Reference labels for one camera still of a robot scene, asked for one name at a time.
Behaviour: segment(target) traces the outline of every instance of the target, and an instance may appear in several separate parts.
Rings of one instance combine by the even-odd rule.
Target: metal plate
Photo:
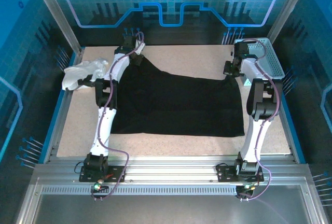
[[[112,174],[112,176],[105,180],[106,183],[116,183],[118,181],[118,178],[121,175],[121,172],[123,170],[124,166],[108,166],[108,172],[107,175]],[[79,181],[80,182],[86,182],[86,183],[95,183],[99,179],[101,179],[104,175],[101,172],[88,170],[82,166],[81,172],[79,174]],[[123,175],[120,182],[125,181],[125,175]]]
[[[219,166],[217,168],[217,176],[219,183],[234,183],[234,182],[243,182],[243,183],[255,183],[257,181],[263,182],[264,175],[261,167],[259,167],[257,176],[238,176],[235,170],[235,166]]]

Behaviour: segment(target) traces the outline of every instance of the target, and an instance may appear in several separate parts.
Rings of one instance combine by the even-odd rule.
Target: black cloth
[[[238,83],[172,75],[143,58],[130,64],[117,92],[112,133],[243,136]]]

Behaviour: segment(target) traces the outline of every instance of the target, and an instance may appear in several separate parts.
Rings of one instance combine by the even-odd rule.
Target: perforated tray
[[[265,70],[265,72],[270,75],[274,79],[282,79],[285,77],[285,73],[282,70],[282,67],[280,65],[280,62],[278,60],[278,57],[276,56],[272,44],[268,38],[262,37],[262,38],[256,38],[257,40],[260,40],[267,48],[267,55],[259,60],[259,65]],[[243,39],[236,39],[234,43],[238,43],[242,41]],[[261,57],[264,54],[264,48],[261,44],[255,43],[255,44],[248,44],[249,47],[249,53],[255,54],[257,57]]]

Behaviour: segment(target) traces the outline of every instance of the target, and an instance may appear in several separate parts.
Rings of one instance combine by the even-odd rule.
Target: table
[[[232,45],[147,46],[142,54],[157,68],[171,74],[224,79],[225,61],[231,60]],[[83,60],[103,57],[112,63],[116,47],[86,47]],[[250,87],[239,83],[246,133],[249,116],[246,101]],[[57,157],[85,157],[91,148],[98,118],[94,88],[73,92]],[[156,134],[112,134],[109,146],[125,150],[131,156],[211,156],[236,155],[243,137],[204,137]],[[263,144],[263,154],[286,153],[290,150],[279,116],[275,117]]]

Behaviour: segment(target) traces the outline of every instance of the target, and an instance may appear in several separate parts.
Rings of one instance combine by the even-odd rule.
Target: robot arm
[[[88,180],[81,180],[82,177],[80,177],[80,181],[95,181],[95,178],[102,178],[106,176],[109,171],[107,164],[108,150],[101,146],[98,137],[100,137],[104,146],[108,147],[108,138],[117,111],[118,84],[129,64],[135,63],[139,65],[141,63],[143,57],[140,53],[144,47],[145,43],[138,41],[136,37],[125,37],[124,44],[114,51],[113,63],[102,79],[90,82],[88,78],[86,78],[78,82],[79,85],[95,87],[95,99],[96,104],[99,107],[94,141],[89,154],[84,160],[83,166],[85,174],[90,173],[90,175],[95,175],[95,177],[90,176]],[[105,90],[111,87],[111,83],[113,93],[110,102],[106,105],[110,92],[105,92]]]
[[[240,42],[234,45],[233,62],[226,62],[224,68],[224,74],[235,77],[245,75],[252,84],[246,105],[250,118],[249,127],[244,145],[235,162],[237,175],[242,176],[257,174],[259,164],[255,156],[256,143],[257,158],[260,160],[260,150],[271,121],[264,124],[259,140],[257,140],[258,134],[263,121],[271,117],[276,109],[276,92],[269,80],[256,67],[256,60],[257,56],[249,54],[248,44]],[[272,81],[281,95],[281,80],[272,79]]]

